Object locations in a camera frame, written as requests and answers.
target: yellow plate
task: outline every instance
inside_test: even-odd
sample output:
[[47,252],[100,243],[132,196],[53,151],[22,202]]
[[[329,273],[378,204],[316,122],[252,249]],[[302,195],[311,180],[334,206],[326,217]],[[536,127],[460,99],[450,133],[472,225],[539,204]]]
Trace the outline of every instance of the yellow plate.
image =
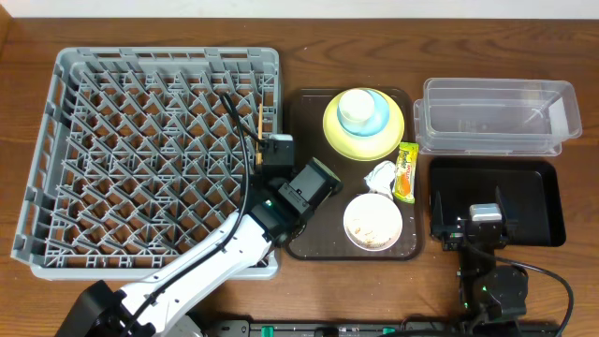
[[359,137],[350,134],[339,123],[337,108],[342,92],[335,96],[325,110],[322,126],[325,137],[329,144],[338,153],[354,160],[370,161],[383,158],[397,149],[403,137],[403,114],[395,101],[378,90],[359,88],[362,90],[373,90],[381,95],[389,104],[389,121],[383,131],[369,137]]

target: brown tray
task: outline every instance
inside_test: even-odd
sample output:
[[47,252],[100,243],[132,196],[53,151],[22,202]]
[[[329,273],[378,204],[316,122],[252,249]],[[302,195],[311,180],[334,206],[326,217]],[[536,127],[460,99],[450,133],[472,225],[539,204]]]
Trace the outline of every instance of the brown tray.
[[[402,109],[405,121],[403,141],[414,141],[414,123],[410,97],[399,89],[379,89],[392,97]],[[415,204],[396,200],[402,212],[403,229],[398,241],[382,252],[368,252],[356,247],[343,230],[343,212],[349,202],[359,194],[367,193],[364,177],[383,160],[396,161],[398,151],[386,158],[358,162],[337,153],[327,142],[322,128],[322,118],[330,100],[343,89],[302,89],[291,100],[284,116],[285,133],[296,143],[296,164],[302,168],[312,157],[327,165],[343,182],[343,191],[327,199],[316,210],[304,232],[289,243],[286,251],[302,260],[396,260],[406,261],[420,253],[423,245],[421,212]],[[416,171],[416,188],[418,177]]]

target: dish rack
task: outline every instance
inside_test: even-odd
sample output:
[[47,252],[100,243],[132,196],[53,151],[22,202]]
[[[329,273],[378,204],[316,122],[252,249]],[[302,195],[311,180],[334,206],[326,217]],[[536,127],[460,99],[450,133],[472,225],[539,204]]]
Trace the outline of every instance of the dish rack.
[[[236,210],[256,150],[242,122],[281,131],[268,48],[69,48],[56,59],[12,257],[51,280],[142,278]],[[247,143],[250,168],[242,162]],[[276,252],[237,279],[270,279]]]

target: black base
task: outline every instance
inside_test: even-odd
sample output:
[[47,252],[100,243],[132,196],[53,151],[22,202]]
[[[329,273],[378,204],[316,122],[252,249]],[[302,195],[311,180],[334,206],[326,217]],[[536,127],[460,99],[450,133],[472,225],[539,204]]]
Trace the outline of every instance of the black base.
[[[124,294],[112,292],[104,281],[85,289],[73,304],[55,337],[118,337],[121,322],[131,314],[123,307]],[[133,326],[133,337],[151,337],[155,329],[151,323]]]
[[[488,337],[548,337],[558,326],[548,322],[492,323],[475,329],[475,335]],[[430,317],[408,318],[393,323],[289,323],[244,320],[218,321],[206,330],[218,337],[378,337],[394,331],[431,330],[460,333],[460,324]],[[426,331],[418,336],[427,337]]]

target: snack wrapper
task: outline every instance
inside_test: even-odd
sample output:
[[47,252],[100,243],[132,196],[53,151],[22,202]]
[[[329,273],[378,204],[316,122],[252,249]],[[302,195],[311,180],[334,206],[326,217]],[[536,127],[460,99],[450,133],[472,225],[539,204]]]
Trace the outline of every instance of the snack wrapper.
[[400,155],[397,158],[393,195],[403,202],[415,202],[414,177],[416,175],[417,157],[418,144],[408,142],[400,143]]

